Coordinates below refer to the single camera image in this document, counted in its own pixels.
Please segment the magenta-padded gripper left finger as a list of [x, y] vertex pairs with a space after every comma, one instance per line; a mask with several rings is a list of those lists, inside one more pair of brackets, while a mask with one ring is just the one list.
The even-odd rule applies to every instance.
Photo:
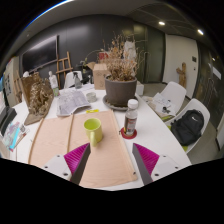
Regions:
[[43, 166], [43, 169], [78, 185], [90, 153], [90, 144], [86, 143], [65, 155], [54, 156]]

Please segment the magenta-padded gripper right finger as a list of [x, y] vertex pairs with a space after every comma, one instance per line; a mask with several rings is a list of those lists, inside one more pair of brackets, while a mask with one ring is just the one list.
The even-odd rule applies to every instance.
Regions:
[[168, 155], [158, 155], [137, 143], [133, 144], [132, 153], [144, 185], [148, 185], [181, 169], [181, 166]]

